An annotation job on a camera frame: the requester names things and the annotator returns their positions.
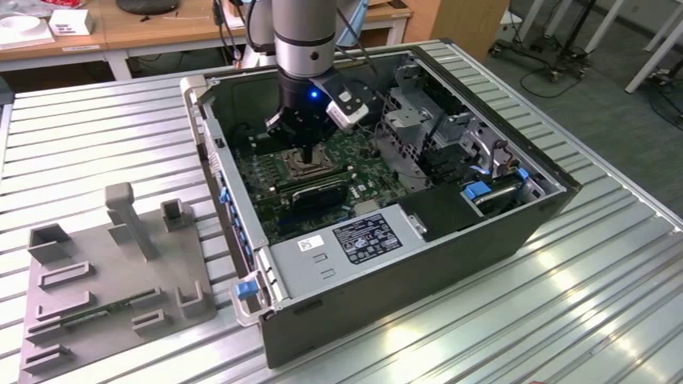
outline small white box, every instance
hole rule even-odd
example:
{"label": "small white box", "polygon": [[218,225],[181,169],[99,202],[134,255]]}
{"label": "small white box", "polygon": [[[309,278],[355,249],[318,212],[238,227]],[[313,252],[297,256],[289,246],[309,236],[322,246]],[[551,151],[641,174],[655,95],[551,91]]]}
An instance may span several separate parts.
{"label": "small white box", "polygon": [[55,10],[51,30],[57,36],[83,36],[94,31],[94,18],[89,10]]}

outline gray floor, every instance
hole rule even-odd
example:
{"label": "gray floor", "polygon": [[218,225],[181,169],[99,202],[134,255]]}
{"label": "gray floor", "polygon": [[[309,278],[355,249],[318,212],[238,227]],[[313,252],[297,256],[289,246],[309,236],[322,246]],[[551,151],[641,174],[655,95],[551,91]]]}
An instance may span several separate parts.
{"label": "gray floor", "polygon": [[[511,9],[525,15],[531,3],[533,0],[514,0]],[[547,1],[537,19],[541,24],[554,4],[554,0]],[[581,9],[581,4],[573,4],[558,31],[561,41]],[[602,20],[603,16],[593,12],[578,46],[586,46]],[[615,23],[591,55],[594,69],[582,83],[555,99],[539,98],[521,88],[521,77],[539,68],[541,63],[505,53],[498,58],[489,58],[486,66],[630,179],[683,216],[683,131],[653,112],[647,87],[634,95],[623,91],[649,60],[650,54],[643,52],[647,42],[649,37]],[[671,67],[679,59],[681,55],[673,52],[662,63],[663,67]],[[541,77],[530,77],[526,84],[539,94],[555,94],[573,81],[570,78],[551,84]]]}

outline motherboard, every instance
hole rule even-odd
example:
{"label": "motherboard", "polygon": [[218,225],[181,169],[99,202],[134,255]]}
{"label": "motherboard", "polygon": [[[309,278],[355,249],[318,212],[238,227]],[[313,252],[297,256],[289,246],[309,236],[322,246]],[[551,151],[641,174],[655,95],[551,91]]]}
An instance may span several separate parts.
{"label": "motherboard", "polygon": [[299,150],[238,149],[238,168],[271,243],[381,209],[409,192],[362,132],[318,144],[313,162]]}

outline metal slotted table surface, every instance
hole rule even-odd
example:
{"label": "metal slotted table surface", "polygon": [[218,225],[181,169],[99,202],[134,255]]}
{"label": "metal slotted table surface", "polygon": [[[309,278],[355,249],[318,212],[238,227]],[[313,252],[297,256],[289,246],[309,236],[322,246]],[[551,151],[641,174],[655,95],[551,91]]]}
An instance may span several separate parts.
{"label": "metal slotted table surface", "polygon": [[50,382],[682,380],[681,219],[453,44],[422,47],[585,184],[515,256],[270,370],[229,299],[237,274],[185,114],[189,74],[21,94],[0,129],[0,384],[19,376],[30,228],[105,223],[101,188],[125,180],[139,212],[173,196],[193,204],[219,314]]}

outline blue latch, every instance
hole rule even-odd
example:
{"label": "blue latch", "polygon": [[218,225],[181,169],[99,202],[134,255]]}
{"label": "blue latch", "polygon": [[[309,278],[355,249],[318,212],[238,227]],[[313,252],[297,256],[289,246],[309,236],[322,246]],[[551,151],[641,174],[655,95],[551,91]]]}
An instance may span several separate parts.
{"label": "blue latch", "polygon": [[222,203],[222,204],[227,204],[230,201],[231,201],[231,195],[230,193],[227,192],[227,186],[225,186],[222,188],[222,194],[219,195],[218,197],[218,201]]}
{"label": "blue latch", "polygon": [[249,282],[241,282],[235,289],[238,290],[238,298],[245,300],[259,293],[259,284],[257,280],[250,280]]}
{"label": "blue latch", "polygon": [[530,178],[530,173],[525,168],[519,168],[517,171],[518,175],[522,177],[522,180],[527,180]]}
{"label": "blue latch", "polygon": [[470,197],[470,200],[486,195],[489,192],[491,192],[491,188],[489,188],[486,182],[475,182],[466,186],[466,196]]}

